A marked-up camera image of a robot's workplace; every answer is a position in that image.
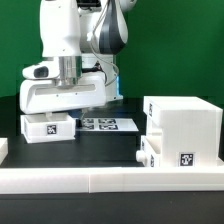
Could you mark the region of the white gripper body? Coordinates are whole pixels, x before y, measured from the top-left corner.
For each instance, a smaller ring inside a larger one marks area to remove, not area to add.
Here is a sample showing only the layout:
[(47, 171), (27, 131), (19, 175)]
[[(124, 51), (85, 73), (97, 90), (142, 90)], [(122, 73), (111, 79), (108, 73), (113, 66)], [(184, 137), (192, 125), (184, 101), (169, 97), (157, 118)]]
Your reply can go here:
[(53, 80), (25, 80), (20, 87), (20, 109), (25, 114), (83, 109), (105, 103), (102, 72), (85, 73), (76, 85), (69, 88), (56, 87)]

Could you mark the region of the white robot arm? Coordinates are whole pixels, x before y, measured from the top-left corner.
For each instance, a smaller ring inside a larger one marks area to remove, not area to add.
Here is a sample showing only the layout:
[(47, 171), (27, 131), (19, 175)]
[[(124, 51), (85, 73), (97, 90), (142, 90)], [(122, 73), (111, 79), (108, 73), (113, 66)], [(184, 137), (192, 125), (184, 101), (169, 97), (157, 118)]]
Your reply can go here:
[(137, 0), (41, 0), (43, 60), (22, 71), (20, 109), (26, 115), (103, 106), (106, 73), (87, 68), (88, 56), (105, 63), (127, 44), (124, 13)]

